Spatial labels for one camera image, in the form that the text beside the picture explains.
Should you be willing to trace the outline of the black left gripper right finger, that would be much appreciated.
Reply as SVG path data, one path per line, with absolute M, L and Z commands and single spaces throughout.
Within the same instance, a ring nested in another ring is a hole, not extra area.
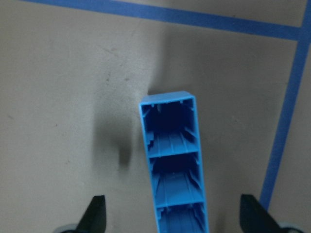
M 243 233 L 286 233 L 268 214 L 253 195 L 242 194 L 240 199 L 240 227 Z

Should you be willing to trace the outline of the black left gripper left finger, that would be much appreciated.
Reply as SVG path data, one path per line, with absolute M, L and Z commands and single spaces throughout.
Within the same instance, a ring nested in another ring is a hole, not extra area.
M 104 233 L 106 231 L 105 196 L 94 196 L 78 223 L 77 233 Z

